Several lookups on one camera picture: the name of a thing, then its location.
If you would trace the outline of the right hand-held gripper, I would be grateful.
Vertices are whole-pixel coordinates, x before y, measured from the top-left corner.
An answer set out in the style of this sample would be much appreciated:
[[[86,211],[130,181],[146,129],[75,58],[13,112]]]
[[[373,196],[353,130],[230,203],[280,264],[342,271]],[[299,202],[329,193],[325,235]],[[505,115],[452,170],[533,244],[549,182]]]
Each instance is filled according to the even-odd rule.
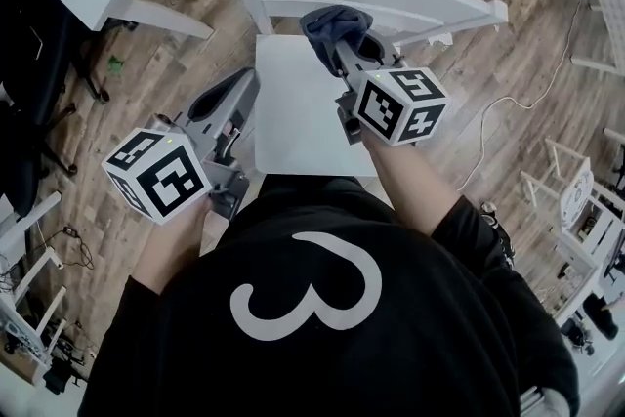
[[[334,44],[333,66],[348,90],[336,100],[351,145],[366,128],[389,146],[430,138],[449,105],[449,95],[426,67],[410,67],[397,47],[369,31],[360,46]]]

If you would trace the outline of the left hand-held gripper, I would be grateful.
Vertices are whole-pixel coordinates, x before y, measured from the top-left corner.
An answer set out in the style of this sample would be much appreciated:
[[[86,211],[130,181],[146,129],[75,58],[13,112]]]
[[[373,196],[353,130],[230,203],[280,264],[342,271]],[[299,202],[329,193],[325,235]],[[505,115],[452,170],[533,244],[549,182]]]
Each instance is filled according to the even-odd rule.
[[[156,224],[170,221],[204,195],[230,220],[249,188],[231,149],[260,91],[243,67],[191,99],[175,117],[154,114],[102,162],[132,209]]]

